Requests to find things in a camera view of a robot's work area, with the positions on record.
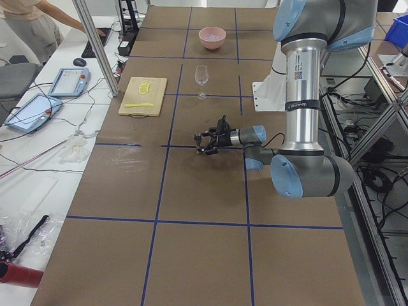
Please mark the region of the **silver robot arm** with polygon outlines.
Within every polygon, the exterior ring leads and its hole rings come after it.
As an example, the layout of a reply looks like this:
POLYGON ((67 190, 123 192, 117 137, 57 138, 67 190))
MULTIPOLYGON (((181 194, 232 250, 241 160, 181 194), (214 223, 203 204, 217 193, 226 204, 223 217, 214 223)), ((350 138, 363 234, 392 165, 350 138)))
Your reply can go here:
POLYGON ((266 149, 263 126, 233 129, 225 119, 194 136, 197 153, 216 154, 241 145, 245 165, 270 165, 273 186, 287 198, 330 197, 346 191, 354 171, 348 161, 327 156, 318 142, 319 79, 323 53, 345 51, 372 41, 376 1, 284 1, 273 25, 273 37, 286 56, 286 133, 283 145, 266 149))

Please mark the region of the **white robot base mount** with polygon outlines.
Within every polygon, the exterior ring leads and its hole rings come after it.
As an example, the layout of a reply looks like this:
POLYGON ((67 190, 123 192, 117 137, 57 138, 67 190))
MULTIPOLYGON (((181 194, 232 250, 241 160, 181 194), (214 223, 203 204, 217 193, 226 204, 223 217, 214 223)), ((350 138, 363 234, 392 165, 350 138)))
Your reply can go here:
POLYGON ((283 112, 286 102, 286 74, 273 68, 262 82, 252 83, 256 112, 283 112))

